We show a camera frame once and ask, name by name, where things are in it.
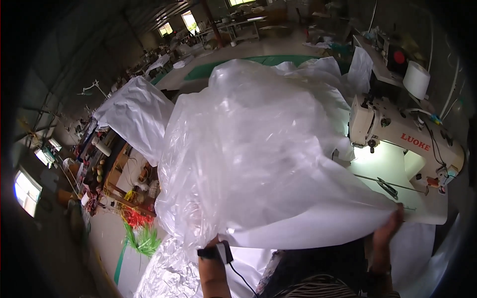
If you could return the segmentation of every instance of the green plastic strip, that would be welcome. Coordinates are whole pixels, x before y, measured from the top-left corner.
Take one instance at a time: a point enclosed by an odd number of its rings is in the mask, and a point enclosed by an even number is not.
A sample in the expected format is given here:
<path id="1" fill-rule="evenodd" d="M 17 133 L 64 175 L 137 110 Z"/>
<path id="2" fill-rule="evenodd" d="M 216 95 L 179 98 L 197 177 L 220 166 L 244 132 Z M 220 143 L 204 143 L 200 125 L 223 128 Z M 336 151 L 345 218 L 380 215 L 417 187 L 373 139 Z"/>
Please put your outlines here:
<path id="1" fill-rule="evenodd" d="M 307 55 L 269 55 L 269 56 L 256 56 L 256 57 L 248 57 L 242 58 L 245 60 L 250 60 L 254 62 L 258 62 L 262 65 L 267 66 L 275 66 L 285 61 L 291 61 L 295 66 L 299 66 L 303 62 L 309 59 L 319 59 L 318 56 L 307 56 Z M 208 78 L 212 73 L 212 70 L 217 65 L 221 65 L 222 63 L 227 62 L 228 60 L 212 62 L 204 65 L 199 65 L 194 67 L 191 72 L 184 78 L 184 81 L 191 81 L 197 79 Z M 350 70 L 350 64 L 345 62 L 338 61 L 338 66 L 340 67 L 341 74 L 345 74 Z"/>
<path id="2" fill-rule="evenodd" d="M 119 282 L 119 275 L 121 274 L 121 266 L 123 265 L 123 258 L 124 258 L 124 252 L 126 251 L 126 246 L 127 246 L 127 239 L 124 241 L 123 250 L 121 251 L 121 254 L 119 255 L 118 264 L 116 265 L 116 271 L 114 272 L 114 282 L 116 283 L 116 285 Z"/>

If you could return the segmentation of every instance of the sewing machine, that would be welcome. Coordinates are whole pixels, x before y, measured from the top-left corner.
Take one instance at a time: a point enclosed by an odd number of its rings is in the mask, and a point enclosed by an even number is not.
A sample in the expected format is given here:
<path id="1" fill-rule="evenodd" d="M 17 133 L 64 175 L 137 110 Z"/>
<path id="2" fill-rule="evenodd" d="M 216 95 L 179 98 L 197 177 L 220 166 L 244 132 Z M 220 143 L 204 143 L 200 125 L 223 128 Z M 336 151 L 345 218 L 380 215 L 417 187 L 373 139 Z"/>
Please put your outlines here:
<path id="1" fill-rule="evenodd" d="M 442 225 L 446 186 L 464 164 L 464 150 L 442 125 L 386 98 L 355 96 L 349 138 L 356 158 L 339 162 L 372 190 L 403 203 L 404 219 Z"/>

